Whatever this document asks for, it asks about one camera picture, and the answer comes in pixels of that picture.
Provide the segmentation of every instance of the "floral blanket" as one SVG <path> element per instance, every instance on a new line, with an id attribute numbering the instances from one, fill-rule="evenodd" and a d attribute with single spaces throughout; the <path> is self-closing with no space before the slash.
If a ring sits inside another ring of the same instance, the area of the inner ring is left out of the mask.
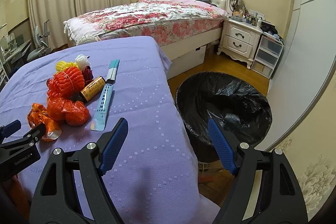
<path id="1" fill-rule="evenodd" d="M 196 0 L 140 0 L 69 19 L 64 33 L 76 46 L 141 35 L 163 46 L 208 31 L 227 16 L 226 11 Z"/>

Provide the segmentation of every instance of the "silver screw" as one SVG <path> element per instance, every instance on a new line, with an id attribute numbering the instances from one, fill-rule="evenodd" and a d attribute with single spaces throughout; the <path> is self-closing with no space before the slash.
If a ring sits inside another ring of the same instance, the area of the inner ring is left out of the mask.
<path id="1" fill-rule="evenodd" d="M 282 154 L 282 150 L 280 148 L 275 148 L 274 152 L 277 153 L 278 155 Z"/>
<path id="2" fill-rule="evenodd" d="M 87 145 L 86 145 L 86 148 L 87 149 L 93 149 L 93 148 L 95 148 L 96 147 L 96 144 L 95 143 L 88 143 Z"/>
<path id="3" fill-rule="evenodd" d="M 61 152 L 62 152 L 62 150 L 60 148 L 56 148 L 53 153 L 54 153 L 54 155 L 58 155 Z"/>
<path id="4" fill-rule="evenodd" d="M 250 146 L 249 146 L 248 143 L 240 143 L 240 147 L 241 147 L 242 149 L 248 149 Z"/>

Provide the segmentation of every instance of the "nightstand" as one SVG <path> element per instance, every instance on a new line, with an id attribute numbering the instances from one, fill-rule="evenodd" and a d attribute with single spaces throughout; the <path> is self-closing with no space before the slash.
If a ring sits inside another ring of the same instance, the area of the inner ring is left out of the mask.
<path id="1" fill-rule="evenodd" d="M 251 69 L 262 33 L 259 27 L 227 18 L 217 54 L 224 52 L 234 60 L 246 62 Z"/>

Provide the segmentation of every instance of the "black trash bag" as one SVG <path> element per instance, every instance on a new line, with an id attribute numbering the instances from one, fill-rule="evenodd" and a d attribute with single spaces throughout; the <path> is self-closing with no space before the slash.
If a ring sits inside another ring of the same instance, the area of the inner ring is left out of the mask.
<path id="1" fill-rule="evenodd" d="M 190 76 L 177 89 L 175 105 L 201 162 L 219 159 L 208 135 L 211 117 L 252 147 L 265 138 L 272 123 L 266 97 L 245 81 L 220 72 Z"/>

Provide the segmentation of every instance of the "black bag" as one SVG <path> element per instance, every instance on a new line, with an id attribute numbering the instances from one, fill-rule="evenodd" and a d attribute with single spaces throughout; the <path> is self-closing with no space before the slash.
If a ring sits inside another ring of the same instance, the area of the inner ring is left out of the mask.
<path id="1" fill-rule="evenodd" d="M 202 162 L 219 159 L 208 135 L 211 117 L 252 147 L 265 138 L 272 123 L 266 97 L 245 81 L 220 72 L 190 76 L 177 89 L 175 105 Z"/>

